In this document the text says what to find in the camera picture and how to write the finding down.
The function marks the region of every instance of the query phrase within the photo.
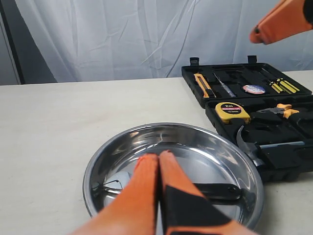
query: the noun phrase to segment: tool case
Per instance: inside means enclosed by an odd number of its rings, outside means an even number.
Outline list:
[[[213,73],[236,97],[230,97]],[[203,97],[194,74],[202,74],[208,82],[210,97]],[[313,171],[313,96],[309,89],[269,64],[257,63],[256,56],[249,56],[247,64],[207,66],[199,65],[199,59],[193,57],[190,66],[182,67],[182,75],[218,134],[239,146],[251,159],[249,154],[253,152],[262,162],[257,169],[263,182],[292,181],[300,173]],[[280,78],[298,90],[277,93],[270,82]],[[245,83],[261,86],[265,92],[247,93],[242,89]],[[285,111],[268,110],[278,104],[290,104],[291,110],[296,111],[285,116]],[[248,150],[243,149],[238,135]]]

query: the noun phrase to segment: table surface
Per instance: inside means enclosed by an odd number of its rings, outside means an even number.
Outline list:
[[[287,72],[313,90],[313,71]],[[146,123],[215,132],[183,78],[0,87],[0,233],[65,235],[89,220],[82,181],[94,152]],[[313,173],[265,185],[256,231],[312,234]]]

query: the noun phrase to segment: yellow tape measure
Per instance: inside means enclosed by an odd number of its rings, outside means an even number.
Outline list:
[[[225,124],[229,124],[232,118],[241,118],[248,124],[251,120],[249,114],[239,104],[231,102],[219,103],[215,106],[215,111]]]

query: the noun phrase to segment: metal bowl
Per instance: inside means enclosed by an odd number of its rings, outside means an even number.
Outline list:
[[[170,149],[194,183],[229,183],[242,190],[235,205],[215,205],[229,217],[253,229],[263,209],[263,184],[252,161],[234,144],[199,127],[177,123],[147,124],[107,141],[89,162],[83,182],[91,216],[113,200],[99,185],[120,171],[132,174],[136,160],[146,152]]]

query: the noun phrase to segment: white curtain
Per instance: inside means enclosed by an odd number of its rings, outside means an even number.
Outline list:
[[[16,0],[58,82],[181,76],[202,64],[313,69],[313,33],[254,45],[249,33],[278,0]]]

